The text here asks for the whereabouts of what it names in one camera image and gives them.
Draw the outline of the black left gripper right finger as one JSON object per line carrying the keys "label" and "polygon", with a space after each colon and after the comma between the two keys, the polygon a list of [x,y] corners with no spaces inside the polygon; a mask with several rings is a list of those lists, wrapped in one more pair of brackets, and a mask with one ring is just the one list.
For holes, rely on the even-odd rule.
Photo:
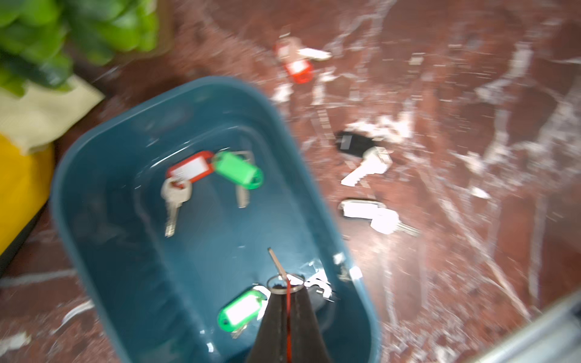
{"label": "black left gripper right finger", "polygon": [[331,362],[305,287],[287,295],[287,361]]}

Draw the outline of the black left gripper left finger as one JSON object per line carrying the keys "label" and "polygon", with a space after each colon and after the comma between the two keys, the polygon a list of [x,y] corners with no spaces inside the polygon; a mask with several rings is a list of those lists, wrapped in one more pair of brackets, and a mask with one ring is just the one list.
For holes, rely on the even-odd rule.
{"label": "black left gripper left finger", "polygon": [[272,290],[246,362],[289,362],[288,322],[287,294]]}

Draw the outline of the key with green tag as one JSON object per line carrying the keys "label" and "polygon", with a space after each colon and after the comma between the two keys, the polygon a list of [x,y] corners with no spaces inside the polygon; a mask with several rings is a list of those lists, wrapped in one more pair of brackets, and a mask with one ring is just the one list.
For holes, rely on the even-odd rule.
{"label": "key with green tag", "polygon": [[246,289],[219,310],[219,328],[238,339],[248,325],[263,318],[270,296],[270,290],[261,284]]}
{"label": "key with green tag", "polygon": [[214,171],[235,185],[237,205],[240,209],[250,204],[250,191],[263,185],[262,169],[255,165],[251,151],[223,149],[212,158]]}

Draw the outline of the key with black tag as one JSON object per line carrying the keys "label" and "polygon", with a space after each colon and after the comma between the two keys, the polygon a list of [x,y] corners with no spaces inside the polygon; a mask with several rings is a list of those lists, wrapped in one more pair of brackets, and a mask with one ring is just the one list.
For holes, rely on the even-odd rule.
{"label": "key with black tag", "polygon": [[381,234],[398,231],[414,237],[421,234],[417,228],[403,223],[398,212],[388,209],[379,201],[345,199],[339,203],[338,209],[345,218],[368,220],[370,227]]}
{"label": "key with black tag", "polygon": [[341,180],[344,186],[355,187],[367,175],[385,174],[393,165],[391,152],[367,136],[342,131],[336,134],[335,145],[341,153],[361,159],[360,165]]}

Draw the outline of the key with red tag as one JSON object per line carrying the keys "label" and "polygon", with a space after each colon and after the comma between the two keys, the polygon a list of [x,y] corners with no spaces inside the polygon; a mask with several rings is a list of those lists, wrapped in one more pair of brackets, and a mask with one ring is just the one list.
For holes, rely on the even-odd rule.
{"label": "key with red tag", "polygon": [[[278,272],[277,277],[270,278],[267,282],[267,288],[270,290],[270,292],[278,295],[286,295],[296,293],[303,289],[305,287],[305,281],[297,275],[286,272],[277,255],[275,255],[274,250],[270,247],[267,250]],[[283,285],[273,285],[271,287],[271,281],[276,278],[279,278]]]}
{"label": "key with red tag", "polygon": [[299,38],[289,35],[277,40],[275,55],[296,84],[313,79],[312,61],[327,61],[332,57],[331,52],[305,47]]}
{"label": "key with red tag", "polygon": [[198,152],[171,166],[166,172],[160,191],[167,213],[165,237],[174,236],[179,209],[191,199],[193,184],[214,172],[211,164],[213,156],[211,151]]}

